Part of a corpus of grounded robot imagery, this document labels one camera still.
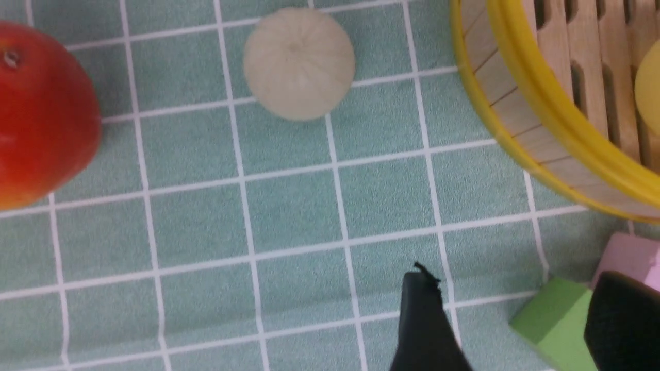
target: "pink block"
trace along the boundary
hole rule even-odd
[[[596,287],[603,271],[617,271],[660,291],[660,242],[615,233],[598,264],[591,288]]]

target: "green block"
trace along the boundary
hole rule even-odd
[[[583,285],[553,278],[511,327],[556,371],[597,371],[584,341],[592,294]]]

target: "white grout line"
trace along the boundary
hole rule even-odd
[[[376,77],[373,79],[366,79],[366,80],[360,80],[360,81],[355,81],[351,85],[353,88],[360,88],[360,87],[365,87],[365,86],[372,86],[372,85],[377,85],[377,84],[387,84],[387,83],[396,83],[399,81],[405,81],[405,80],[411,80],[416,77],[430,77],[430,76],[438,76],[438,75],[445,75],[448,73],[455,73],[457,71],[457,68],[455,66],[450,66],[450,67],[440,67],[436,69],[430,69],[427,71],[423,72],[415,72],[415,73],[402,73],[400,75],[393,75],[393,76],[384,76],[384,77]],[[193,112],[193,111],[198,111],[198,110],[211,110],[213,108],[221,108],[221,107],[229,107],[229,105],[233,104],[234,106],[239,106],[242,104],[252,104],[256,103],[257,100],[253,96],[247,97],[247,98],[238,98],[238,99],[226,99],[226,100],[219,100],[216,102],[207,102],[207,103],[198,103],[198,104],[185,104],[183,106],[176,106],[176,107],[169,107],[169,108],[159,108],[156,110],[151,110],[151,111],[143,111],[143,112],[138,112],[134,114],[123,114],[123,115],[118,115],[118,116],[110,116],[108,118],[104,118],[102,120],[103,123],[122,123],[126,121],[132,121],[136,117],[138,118],[151,118],[151,117],[156,117],[156,116],[163,116],[163,115],[172,115],[172,114],[181,114],[184,112]]]
[[[534,229],[534,240],[536,241],[537,253],[543,266],[543,283],[547,283],[550,279],[550,265],[546,258],[545,251],[543,250],[543,241],[541,240],[541,228],[539,227],[539,218],[536,214],[536,201],[534,200],[534,189],[532,188],[532,179],[529,173],[523,171],[525,178],[525,190],[527,191],[527,202],[529,204],[529,212],[531,213],[532,228]]]
[[[539,218],[557,217],[559,215],[564,215],[564,214],[582,213],[588,210],[589,209],[587,209],[584,206],[573,205],[573,206],[558,207],[556,209],[537,211],[537,216]]]
[[[25,0],[25,13],[28,26],[34,27],[34,11],[32,11],[32,0]]]
[[[578,206],[562,207],[562,208],[559,208],[559,209],[539,211],[539,212],[537,212],[537,216],[539,218],[553,217],[553,216],[558,216],[558,215],[581,213],[581,212],[584,212],[586,210],[587,209],[585,209],[583,207],[578,207]],[[509,223],[509,222],[519,222],[519,221],[523,221],[523,220],[531,220],[531,218],[532,218],[531,213],[522,213],[522,214],[508,215],[508,216],[504,216],[504,217],[495,217],[495,218],[481,219],[481,220],[471,220],[471,221],[468,221],[468,222],[458,222],[458,223],[453,223],[453,224],[445,224],[445,225],[442,225],[440,228],[438,228],[437,226],[433,226],[433,227],[419,228],[419,229],[414,229],[414,230],[402,230],[402,231],[398,231],[398,232],[380,234],[380,235],[374,235],[374,236],[349,238],[348,239],[348,244],[350,246],[373,244],[373,243],[376,243],[376,242],[387,242],[387,241],[401,240],[403,238],[427,236],[429,234],[437,234],[439,230],[442,231],[442,232],[449,232],[449,231],[454,231],[454,230],[464,230],[464,229],[470,229],[470,228],[479,228],[479,227],[482,227],[482,226],[492,226],[492,225],[498,225],[498,224],[505,224],[505,223]],[[326,243],[323,243],[323,244],[316,244],[316,245],[311,245],[311,246],[299,246],[299,247],[294,247],[294,248],[275,250],[275,251],[271,251],[271,252],[255,253],[254,260],[261,261],[261,260],[268,260],[268,259],[276,259],[276,258],[279,258],[279,257],[300,255],[300,254],[310,253],[310,252],[322,252],[322,251],[328,251],[328,250],[343,248],[344,246],[345,246],[345,242],[343,240],[334,241],[334,242],[326,242]],[[159,273],[160,273],[161,276],[176,275],[176,274],[180,274],[180,273],[190,273],[190,272],[195,272],[195,271],[201,271],[201,270],[204,270],[204,269],[213,269],[213,268],[218,268],[218,267],[226,267],[226,266],[229,266],[229,265],[249,263],[251,261],[251,259],[252,259],[252,257],[250,257],[249,255],[238,256],[238,257],[230,257],[230,258],[226,258],[226,259],[204,261],[204,262],[200,262],[200,263],[193,263],[193,264],[187,264],[187,265],[178,265],[176,267],[161,268],[161,269],[159,269]],[[136,280],[141,280],[141,279],[151,279],[151,278],[154,277],[154,275],[155,275],[154,271],[140,271],[140,272],[134,272],[134,273],[127,273],[127,274],[123,274],[123,275],[101,277],[101,278],[96,278],[96,279],[87,279],[87,280],[83,280],[83,281],[70,281],[70,282],[64,283],[63,288],[65,290],[79,290],[79,289],[82,289],[82,288],[89,288],[89,287],[96,287],[96,286],[103,286],[103,285],[111,285],[111,284],[115,284],[115,283],[123,283],[123,282],[136,281]],[[54,292],[58,292],[58,290],[59,290],[59,286],[50,285],[50,286],[37,287],[37,288],[28,288],[28,289],[22,289],[22,290],[16,290],[16,291],[0,292],[0,301],[12,300],[12,299],[17,299],[17,298],[25,298],[25,297],[29,297],[29,296],[39,296],[39,295],[51,294],[51,293],[54,293]]]
[[[472,306],[482,306],[482,305],[487,305],[487,304],[495,304],[499,302],[506,302],[508,300],[515,300],[515,299],[520,299],[520,298],[530,298],[534,296],[538,291],[524,291],[524,292],[516,292],[513,294],[505,294],[505,295],[498,295],[498,296],[490,296],[486,298],[479,298],[479,299],[474,299],[474,300],[466,300],[462,302],[456,302],[454,305],[451,307],[445,305],[444,309],[452,309],[452,308],[467,308],[467,307],[472,307]],[[375,314],[371,316],[364,316],[360,318],[350,318],[346,320],[339,320],[339,321],[332,321],[332,322],[324,322],[324,323],[315,323],[313,325],[307,325],[303,327],[295,327],[295,328],[290,328],[290,329],[284,329],[284,330],[278,330],[278,331],[271,331],[262,335],[247,335],[247,336],[242,336],[242,337],[234,337],[234,338],[229,338],[229,339],[222,339],[222,340],[215,340],[215,341],[208,341],[205,343],[197,343],[193,345],[185,345],[182,347],[172,347],[167,349],[167,354],[168,355],[174,355],[174,354],[180,354],[180,353],[188,353],[188,352],[194,352],[194,351],[202,351],[202,350],[207,350],[207,349],[214,349],[214,348],[219,348],[219,347],[226,347],[230,345],[238,345],[238,344],[244,344],[244,343],[250,343],[253,341],[259,341],[261,338],[266,338],[266,339],[274,339],[278,337],[286,337],[286,336],[291,336],[291,335],[298,335],[302,333],[309,333],[309,332],[314,332],[314,331],[321,331],[321,330],[326,330],[326,329],[336,329],[338,327],[344,327],[344,326],[350,326],[350,325],[356,325],[357,323],[363,324],[363,323],[369,323],[369,322],[374,322],[374,321],[383,321],[383,320],[391,320],[394,318],[398,318],[400,315],[399,311],[394,311],[394,312],[385,312],[385,313],[380,313],[380,314]],[[162,356],[162,352],[160,351],[155,351],[155,352],[145,352],[145,353],[137,353],[137,354],[128,354],[124,356],[115,356],[111,358],[103,358],[103,359],[98,359],[98,360],[92,360],[92,361],[87,361],[87,362],[81,362],[81,363],[76,363],[71,365],[72,370],[78,370],[80,368],[90,368],[90,367],[95,367],[95,366],[107,366],[110,364],[119,364],[119,363],[124,363],[124,362],[129,362],[132,360],[142,360],[142,359],[147,359],[147,358],[156,358]],[[55,367],[48,367],[48,368],[37,368],[37,369],[29,369],[29,370],[23,370],[23,371],[64,371],[64,369],[61,366],[55,366]]]
[[[414,89],[415,97],[417,101],[417,114],[419,117],[419,122],[422,132],[422,144],[424,149],[429,149],[429,140],[428,140],[428,128],[426,126],[426,112],[424,111],[424,101],[422,97],[422,86],[419,78],[419,69],[417,65],[417,54],[415,51],[414,38],[413,38],[413,26],[411,22],[410,9],[407,0],[404,0],[401,3],[403,8],[403,21],[406,28],[406,37],[408,39],[408,49],[410,53],[412,73],[414,77]],[[433,216],[436,221],[436,226],[438,227],[438,245],[440,247],[440,260],[442,263],[442,269],[444,270],[445,281],[447,283],[447,305],[449,306],[449,314],[451,316],[451,326],[453,329],[454,336],[456,341],[460,345],[461,342],[461,331],[458,324],[458,316],[456,314],[456,308],[454,305],[454,283],[451,276],[451,269],[449,268],[449,259],[447,258],[447,250],[445,245],[444,232],[442,230],[442,217],[440,216],[440,202],[438,201],[438,192],[436,191],[436,177],[433,171],[433,161],[431,159],[431,154],[426,153],[424,156],[426,161],[426,172],[428,175],[428,185],[431,194],[431,204],[433,205]]]
[[[53,241],[53,253],[55,258],[55,276],[57,277],[57,291],[59,292],[59,302],[62,311],[62,350],[60,358],[65,370],[70,370],[69,366],[69,306],[67,304],[67,292],[64,288],[64,272],[62,269],[62,253],[59,248],[59,233],[57,231],[57,214],[55,212],[55,195],[48,195],[48,205],[50,212],[50,230]]]
[[[494,145],[495,143],[496,143],[495,140],[492,140],[492,139],[487,139],[487,140],[483,140],[483,141],[473,141],[473,142],[468,142],[468,143],[461,143],[461,144],[458,144],[458,145],[448,145],[448,146],[442,146],[442,147],[435,147],[435,148],[431,148],[431,149],[420,149],[420,150],[415,150],[415,151],[399,152],[399,153],[395,153],[395,154],[385,154],[385,155],[382,155],[382,156],[358,158],[356,160],[340,161],[340,162],[337,162],[337,166],[340,167],[340,168],[343,168],[343,167],[347,167],[347,166],[366,165],[366,164],[373,164],[373,163],[376,163],[376,162],[383,162],[383,161],[402,160],[402,159],[410,158],[410,157],[424,156],[425,154],[435,154],[435,153],[441,153],[441,152],[459,151],[461,149],[469,149],[469,148],[481,147],[481,146],[486,146],[486,145]],[[193,183],[193,184],[174,185],[174,186],[171,186],[171,187],[149,189],[148,193],[151,196],[166,195],[166,194],[170,194],[170,193],[177,193],[177,192],[183,192],[183,191],[193,191],[193,190],[207,189],[207,188],[218,187],[218,186],[227,186],[227,185],[230,185],[230,184],[239,184],[242,181],[253,182],[253,181],[256,181],[256,180],[275,179],[275,178],[281,178],[281,177],[285,177],[285,176],[309,174],[309,173],[312,173],[312,172],[331,170],[332,168],[333,168],[332,164],[320,164],[320,165],[306,166],[306,167],[303,167],[303,168],[291,168],[291,169],[286,169],[286,170],[276,170],[274,172],[252,174],[252,175],[248,175],[248,176],[243,176],[243,178],[235,177],[235,178],[227,178],[227,179],[220,179],[220,180],[211,180],[211,181],[208,181],[208,182],[199,182],[199,183]],[[105,204],[105,203],[111,203],[111,202],[117,202],[117,201],[128,201],[128,200],[132,200],[132,199],[138,199],[138,198],[141,198],[141,197],[144,197],[144,191],[122,193],[122,194],[119,194],[119,195],[101,196],[101,197],[95,197],[95,198],[92,198],[92,199],[82,199],[82,200],[76,200],[76,201],[67,201],[67,202],[62,202],[62,203],[56,203],[55,204],[55,209],[56,210],[75,209],[77,207],[102,205],[102,204]],[[45,213],[48,210],[49,210],[48,206],[37,206],[37,207],[29,207],[29,208],[26,208],[26,209],[20,209],[20,210],[4,211],[4,212],[0,213],[0,219],[11,218],[11,217],[19,217],[19,216],[22,216],[22,215],[33,215],[33,214],[38,214],[38,213]]]
[[[337,149],[335,147],[335,136],[332,129],[332,120],[330,114],[325,115],[325,129],[328,136],[328,145],[330,149],[330,159],[332,162],[332,171],[335,181],[335,195],[337,197],[337,211],[339,212],[339,224],[341,226],[341,237],[344,243],[344,257],[346,259],[346,271],[348,273],[348,287],[350,289],[350,302],[353,307],[353,318],[355,322],[355,331],[358,340],[358,352],[360,354],[360,365],[362,371],[368,371],[367,356],[364,346],[364,335],[362,333],[362,324],[357,321],[360,318],[360,305],[358,303],[358,293],[355,285],[355,274],[353,271],[353,259],[350,255],[350,244],[348,243],[348,225],[346,223],[346,211],[344,210],[344,197],[341,192],[341,183],[339,181],[339,167],[337,166]]]
[[[252,275],[252,289],[254,292],[255,319],[257,322],[257,333],[259,336],[259,348],[261,351],[261,362],[263,371],[270,371],[270,361],[268,359],[268,349],[266,347],[266,338],[264,337],[263,319],[261,317],[261,289],[259,288],[259,275],[257,272],[257,260],[255,258],[254,238],[252,234],[252,223],[249,216],[248,191],[246,189],[245,171],[243,168],[243,157],[241,155],[241,146],[238,138],[238,124],[236,123],[236,107],[234,105],[234,93],[232,91],[232,78],[229,72],[229,62],[227,58],[227,47],[224,40],[224,29],[222,26],[222,9],[220,0],[213,0],[215,9],[215,18],[217,21],[218,40],[220,42],[220,55],[222,58],[222,74],[224,75],[227,101],[229,102],[229,118],[232,126],[232,138],[234,140],[234,154],[236,156],[236,168],[238,169],[238,179],[241,193],[241,203],[243,205],[243,219],[246,227],[247,254],[249,257],[249,266]]]
[[[128,14],[126,11],[126,0],[119,0],[119,11],[121,13],[121,27],[125,39],[124,47],[126,49],[126,64],[129,77],[129,87],[131,91],[131,107],[133,113],[140,112],[140,106],[137,100],[137,87],[135,86],[135,70],[133,68],[133,50],[131,42],[128,41],[130,35],[128,25]],[[158,344],[162,353],[165,371],[172,371],[170,356],[167,353],[167,341],[165,340],[165,305],[163,303],[162,283],[158,272],[158,250],[156,247],[156,236],[154,233],[154,220],[151,212],[151,199],[149,196],[149,179],[147,176],[147,164],[145,161],[145,149],[142,140],[142,125],[140,118],[135,118],[135,141],[137,143],[137,157],[140,166],[140,177],[143,187],[143,199],[145,202],[145,216],[147,220],[147,235],[149,240],[149,252],[151,254],[151,265],[154,273],[154,289],[156,291],[156,307],[158,308]]]
[[[384,5],[398,4],[401,1],[402,0],[371,0],[371,1],[362,1],[354,4],[348,4],[348,5],[339,5],[336,7],[327,7],[319,10],[324,13],[338,13],[343,11],[355,11],[360,9],[381,7]],[[26,0],[26,8],[28,7],[28,5],[30,5],[29,9],[32,9],[31,0]],[[220,25],[220,27],[230,28],[230,27],[238,27],[238,26],[247,26],[247,25],[257,24],[260,20],[261,18],[248,18],[248,19],[235,20],[230,22],[223,22]],[[29,16],[28,16],[28,21],[29,22],[32,21],[32,24],[34,24],[34,20],[30,20]],[[218,28],[217,24],[202,24],[200,26],[177,28],[174,30],[149,32],[146,34],[138,34],[138,35],[124,35],[124,37],[120,37],[120,38],[110,38],[110,39],[98,40],[93,42],[71,44],[66,46],[66,48],[69,51],[102,48],[104,46],[122,45],[126,42],[139,42],[139,41],[153,40],[158,38],[167,38],[172,36],[215,31],[217,28]]]
[[[497,295],[497,296],[489,296],[487,298],[466,300],[466,301],[462,301],[462,302],[457,302],[456,304],[454,304],[454,307],[455,308],[465,308],[465,307],[468,307],[468,306],[480,306],[480,305],[485,305],[485,304],[505,302],[505,301],[514,300],[514,299],[530,298],[530,297],[536,295],[538,292],[539,292],[538,290],[531,290],[531,291],[516,292],[514,294]]]

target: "yellow ball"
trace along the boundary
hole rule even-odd
[[[637,70],[635,102],[649,129],[660,135],[660,41],[646,53]]]

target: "apple stem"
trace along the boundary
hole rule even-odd
[[[8,67],[10,67],[12,69],[16,69],[16,68],[18,68],[18,63],[20,62],[20,57],[18,56],[18,53],[13,51],[13,50],[5,50],[4,60],[5,60],[5,64]]]

